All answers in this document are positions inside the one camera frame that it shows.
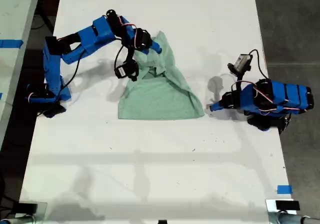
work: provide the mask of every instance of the green cloth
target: green cloth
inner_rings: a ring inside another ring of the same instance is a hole
[[[137,81],[129,81],[118,105],[118,118],[131,120],[179,120],[205,115],[198,98],[175,66],[174,53],[163,32],[155,42],[162,52],[139,51],[134,58],[139,65]]]

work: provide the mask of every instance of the black cable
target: black cable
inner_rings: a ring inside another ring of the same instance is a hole
[[[43,110],[42,112],[40,112],[36,117],[39,117],[39,116],[41,116],[43,113],[51,110],[51,108],[53,108],[54,105],[59,101],[60,93],[62,92],[62,90],[65,89],[65,88],[73,81],[73,79],[75,78],[75,76],[76,76],[76,74],[77,74],[77,72],[78,72],[80,60],[81,60],[82,56],[85,54],[85,52],[86,52],[86,50],[84,50],[84,51],[81,53],[81,55],[80,55],[80,57],[79,57],[79,59],[78,59],[78,62],[77,62],[77,64],[76,64],[76,68],[75,68],[75,71],[74,71],[74,73],[73,73],[73,76],[72,76],[71,79],[60,89],[60,91],[59,91],[58,95],[56,96],[56,99],[54,100],[54,102],[52,103],[52,105],[51,105],[48,109]]]
[[[118,60],[119,54],[120,54],[120,52],[122,51],[123,48],[124,48],[124,45],[121,46],[121,48],[119,49],[118,53],[117,53],[116,56],[115,56],[115,59],[114,59],[114,69],[116,69],[116,67],[117,67],[117,60]]]
[[[42,25],[40,25],[40,26],[37,26],[37,27],[33,27],[33,28],[31,28],[31,30],[37,30],[37,29],[40,29],[40,28],[42,28],[44,25],[45,25],[45,24],[43,23],[43,24],[42,24]]]
[[[269,79],[261,70],[261,67],[260,67],[260,57],[259,57],[259,52],[257,49],[253,49],[252,51],[249,52],[249,55],[253,52],[256,52],[256,57],[257,57],[257,60],[258,60],[258,68],[259,68],[259,71],[260,73],[262,74],[262,76],[264,76],[264,78],[266,79]]]

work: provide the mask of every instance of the red wire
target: red wire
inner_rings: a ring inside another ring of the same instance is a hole
[[[237,80],[235,83],[233,83],[233,84],[231,85],[231,91],[234,90],[234,89],[233,89],[233,86],[234,86],[234,84],[236,84],[236,83],[250,83],[250,84],[253,84],[253,85],[254,85],[253,89],[255,89],[258,93],[260,93],[260,94],[261,94],[265,99],[267,99],[269,102],[274,103],[266,94],[264,94],[262,91],[258,90],[258,89],[256,88],[257,84],[255,84],[255,83],[252,82],[252,81],[248,81],[248,80]]]

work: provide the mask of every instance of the white surface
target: white surface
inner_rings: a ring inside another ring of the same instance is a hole
[[[255,0],[60,0],[55,35],[85,28],[108,9],[166,34],[204,107],[230,90],[227,63],[239,54],[257,48],[266,72]],[[278,131],[259,131],[236,111],[118,120],[126,84],[113,72],[119,47],[83,59],[67,112],[37,120],[20,199],[48,203],[53,222],[269,223],[265,199],[290,198],[277,194],[288,184]],[[256,65],[247,80],[262,77]],[[61,65],[65,80],[75,68]]]
[[[21,48],[0,48],[0,147],[14,102],[38,0],[0,0],[0,39],[23,40]]]

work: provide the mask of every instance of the floor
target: floor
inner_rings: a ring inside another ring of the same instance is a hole
[[[320,0],[256,0],[264,54],[273,80],[311,87],[320,101]],[[320,218],[320,113],[294,116],[280,136],[293,198]]]
[[[320,99],[320,0],[256,0],[256,5],[270,78],[311,87],[317,105]],[[41,24],[42,20],[35,17],[32,26]],[[20,97],[27,83],[43,82],[45,36],[50,36],[46,26],[30,32],[13,104],[16,108],[1,149],[1,156],[5,158],[0,159],[0,167],[4,166],[1,163],[11,166],[10,171],[2,170],[7,186],[5,193],[15,200],[19,199],[22,188],[36,120],[35,111]],[[320,113],[316,110],[294,116],[280,138],[293,198],[299,200],[302,215],[320,218],[320,145],[317,142],[320,130],[316,128],[317,123],[320,123]],[[17,129],[24,136],[23,143],[15,135]]]

